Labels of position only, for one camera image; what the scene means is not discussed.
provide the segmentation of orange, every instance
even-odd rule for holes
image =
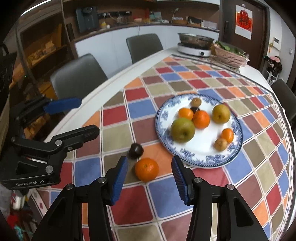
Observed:
[[[228,143],[233,141],[234,135],[230,128],[226,128],[221,133],[221,138],[225,139]]]
[[[191,109],[189,109],[189,108],[181,108],[178,111],[178,116],[180,118],[186,118],[186,119],[192,120],[192,118],[193,118],[193,111]]]
[[[198,129],[204,129],[210,124],[210,116],[204,110],[198,110],[193,116],[193,124]]]
[[[143,182],[155,179],[158,172],[159,166],[153,159],[143,158],[135,164],[136,176]]]

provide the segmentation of white plate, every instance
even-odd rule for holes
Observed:
[[[216,124],[212,121],[203,130],[195,129],[194,137],[186,143],[177,143],[170,136],[170,126],[178,118],[179,109],[190,108],[193,98],[200,98],[202,104],[200,110],[206,111],[210,117],[214,106],[221,102],[211,96],[202,94],[183,94],[168,99],[158,110],[155,118],[155,128],[161,143],[173,155],[178,155],[183,161],[204,168],[214,168],[231,162],[239,153],[242,142],[242,128],[238,119],[231,112],[230,120],[225,124]],[[225,128],[231,128],[234,132],[234,140],[226,150],[218,152],[213,144]]]

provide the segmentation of chair backrest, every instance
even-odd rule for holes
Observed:
[[[156,34],[143,34],[129,37],[126,39],[126,44],[128,45],[133,64],[163,50],[163,46]]]
[[[285,109],[288,121],[291,122],[296,116],[296,96],[282,79],[278,79],[274,82],[271,85],[271,88],[276,94],[282,107]]]
[[[108,78],[91,54],[75,59],[50,76],[59,99],[77,97],[83,99]]]

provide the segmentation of basket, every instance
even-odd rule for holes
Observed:
[[[231,53],[218,47],[215,47],[215,52],[222,63],[233,66],[235,68],[243,66],[247,59],[246,57],[239,56],[235,53]]]

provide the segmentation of pear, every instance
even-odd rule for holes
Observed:
[[[224,104],[216,105],[212,111],[212,119],[217,124],[224,124],[230,119],[230,110]]]
[[[186,118],[174,120],[170,127],[170,135],[176,142],[184,143],[190,141],[195,134],[195,127],[192,121]]]

